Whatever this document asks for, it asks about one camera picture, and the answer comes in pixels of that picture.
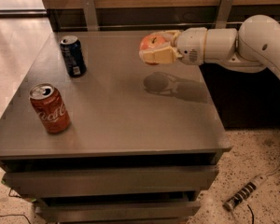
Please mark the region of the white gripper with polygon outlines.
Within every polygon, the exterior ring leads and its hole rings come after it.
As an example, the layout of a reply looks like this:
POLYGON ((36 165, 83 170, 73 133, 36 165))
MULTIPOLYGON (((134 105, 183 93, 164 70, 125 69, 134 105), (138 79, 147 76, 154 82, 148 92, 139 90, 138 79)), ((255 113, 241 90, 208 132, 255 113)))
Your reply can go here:
POLYGON ((149 36, 153 45, 176 43, 177 49, 171 46, 140 49, 139 56, 147 64, 168 64, 179 59, 187 65, 201 65, 206 37, 206 28, 189 28, 182 33, 179 30, 158 31, 149 36))

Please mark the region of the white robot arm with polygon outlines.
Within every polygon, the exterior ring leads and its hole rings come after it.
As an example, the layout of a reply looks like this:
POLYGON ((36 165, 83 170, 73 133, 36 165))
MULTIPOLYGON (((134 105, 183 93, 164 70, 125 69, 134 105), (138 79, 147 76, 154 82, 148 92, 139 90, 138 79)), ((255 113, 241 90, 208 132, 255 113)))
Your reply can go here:
POLYGON ((187 65, 216 63, 245 73, 269 69, 280 80, 280 23, 256 15, 239 29, 199 27, 155 32, 142 39, 139 57, 150 65, 180 61, 187 65))

